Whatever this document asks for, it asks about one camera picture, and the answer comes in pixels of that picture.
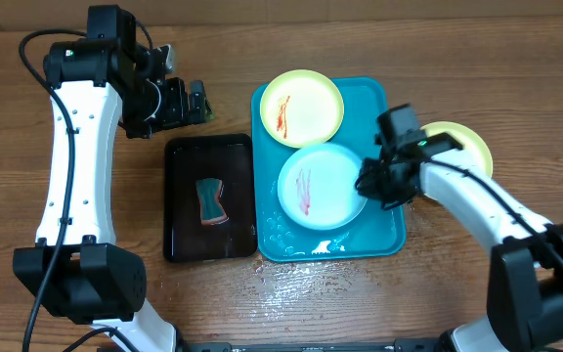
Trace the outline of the green and orange sponge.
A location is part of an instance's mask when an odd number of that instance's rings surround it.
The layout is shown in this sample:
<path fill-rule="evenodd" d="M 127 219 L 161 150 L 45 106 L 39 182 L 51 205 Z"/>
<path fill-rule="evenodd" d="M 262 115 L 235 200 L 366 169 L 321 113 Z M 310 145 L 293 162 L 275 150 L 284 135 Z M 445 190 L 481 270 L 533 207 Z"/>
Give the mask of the green and orange sponge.
<path fill-rule="evenodd" d="M 205 178 L 195 182 L 199 200 L 200 222 L 203 226 L 214 226 L 229 219 L 220 198 L 223 194 L 223 182 L 215 178 Z"/>

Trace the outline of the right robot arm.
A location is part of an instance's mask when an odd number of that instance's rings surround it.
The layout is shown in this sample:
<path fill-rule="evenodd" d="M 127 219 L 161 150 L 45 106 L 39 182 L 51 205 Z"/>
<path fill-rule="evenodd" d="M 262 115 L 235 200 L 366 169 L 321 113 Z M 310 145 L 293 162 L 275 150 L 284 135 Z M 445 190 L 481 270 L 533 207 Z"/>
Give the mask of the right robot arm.
<path fill-rule="evenodd" d="M 563 223 L 528 209 L 447 133 L 379 133 L 355 188 L 385 209 L 432 198 L 489 254 L 486 315 L 444 332 L 438 351 L 536 351 L 563 339 Z"/>

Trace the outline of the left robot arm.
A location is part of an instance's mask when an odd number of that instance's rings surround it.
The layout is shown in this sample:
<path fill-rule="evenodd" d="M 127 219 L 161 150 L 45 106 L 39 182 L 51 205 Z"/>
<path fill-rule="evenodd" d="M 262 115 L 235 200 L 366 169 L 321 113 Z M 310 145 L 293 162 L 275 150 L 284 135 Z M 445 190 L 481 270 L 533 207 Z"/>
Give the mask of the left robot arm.
<path fill-rule="evenodd" d="M 111 214 L 115 136 L 211 119 L 203 86 L 173 75 L 170 45 L 62 32 L 34 78 L 54 117 L 49 190 L 33 246 L 13 271 L 40 310 L 106 334 L 124 351 L 184 351 L 179 330 L 147 298 L 142 258 L 116 243 Z"/>

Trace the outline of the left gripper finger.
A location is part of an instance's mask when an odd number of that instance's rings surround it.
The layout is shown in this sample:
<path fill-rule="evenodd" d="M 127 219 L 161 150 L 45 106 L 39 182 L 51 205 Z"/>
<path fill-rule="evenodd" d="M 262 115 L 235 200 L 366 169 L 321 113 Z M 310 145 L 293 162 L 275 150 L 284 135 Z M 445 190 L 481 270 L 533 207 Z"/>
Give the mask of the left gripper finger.
<path fill-rule="evenodd" d="M 160 73 L 173 73 L 175 68 L 175 50 L 170 44 L 153 49 L 155 70 Z"/>
<path fill-rule="evenodd" d="M 190 83 L 189 124 L 202 124 L 214 119 L 214 113 L 205 93 L 203 82 L 194 80 Z"/>

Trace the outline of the light blue plate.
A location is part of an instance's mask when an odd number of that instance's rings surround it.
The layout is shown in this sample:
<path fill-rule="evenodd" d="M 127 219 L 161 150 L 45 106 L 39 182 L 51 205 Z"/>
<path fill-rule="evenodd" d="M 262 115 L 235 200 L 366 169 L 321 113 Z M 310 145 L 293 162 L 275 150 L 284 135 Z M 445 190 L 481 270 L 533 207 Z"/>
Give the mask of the light blue plate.
<path fill-rule="evenodd" d="M 282 210 L 309 230 L 334 230 L 350 223 L 367 203 L 355 188 L 361 164 L 354 152 L 333 143 L 298 150 L 278 177 Z"/>

